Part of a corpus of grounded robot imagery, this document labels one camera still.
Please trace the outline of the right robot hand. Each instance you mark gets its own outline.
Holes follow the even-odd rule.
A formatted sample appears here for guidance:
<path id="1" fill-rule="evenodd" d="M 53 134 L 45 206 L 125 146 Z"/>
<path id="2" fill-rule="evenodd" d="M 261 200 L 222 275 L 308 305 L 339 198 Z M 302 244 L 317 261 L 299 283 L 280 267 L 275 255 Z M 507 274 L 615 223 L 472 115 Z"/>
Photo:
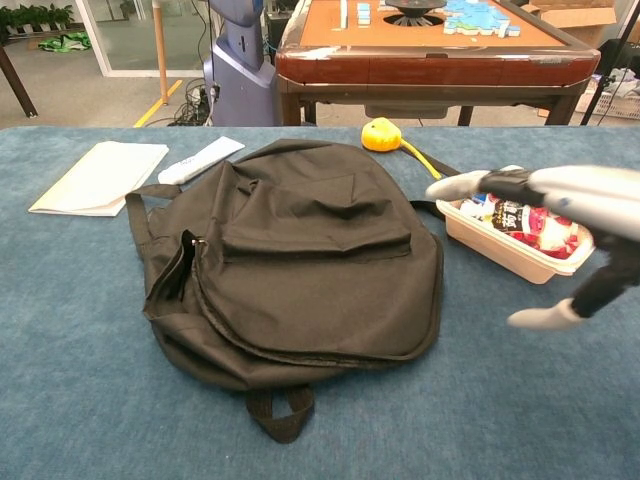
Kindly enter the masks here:
<path id="1" fill-rule="evenodd" d="M 513 313 L 507 323 L 530 330 L 566 330 L 579 325 L 639 285 L 639 172 L 597 165 L 538 170 L 476 170 L 438 180 L 431 200 L 455 201 L 477 193 L 550 212 L 587 228 L 609 261 L 572 297 L 550 308 Z"/>

